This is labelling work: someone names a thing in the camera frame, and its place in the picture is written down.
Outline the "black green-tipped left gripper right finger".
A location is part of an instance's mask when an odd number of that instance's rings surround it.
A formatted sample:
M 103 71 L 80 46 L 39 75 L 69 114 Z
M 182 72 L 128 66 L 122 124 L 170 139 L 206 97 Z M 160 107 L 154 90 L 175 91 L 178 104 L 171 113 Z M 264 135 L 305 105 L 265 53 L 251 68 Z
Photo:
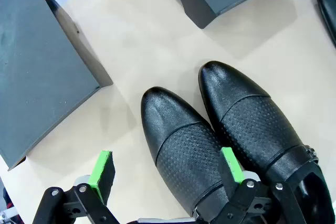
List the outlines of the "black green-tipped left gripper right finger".
M 224 188 L 229 190 L 228 202 L 213 223 L 244 223 L 250 217 L 266 217 L 276 223 L 284 217 L 285 223 L 305 223 L 303 213 L 287 182 L 265 186 L 246 178 L 230 147 L 219 152 L 218 171 Z

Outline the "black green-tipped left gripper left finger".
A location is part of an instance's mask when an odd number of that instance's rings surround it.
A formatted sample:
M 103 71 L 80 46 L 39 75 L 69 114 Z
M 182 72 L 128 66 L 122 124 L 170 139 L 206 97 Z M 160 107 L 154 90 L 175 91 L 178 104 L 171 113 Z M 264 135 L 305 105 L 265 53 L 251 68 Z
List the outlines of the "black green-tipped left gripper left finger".
M 75 223 L 86 217 L 91 223 L 118 223 L 107 207 L 115 167 L 111 151 L 101 151 L 86 182 L 68 191 L 60 187 L 45 190 L 33 223 Z

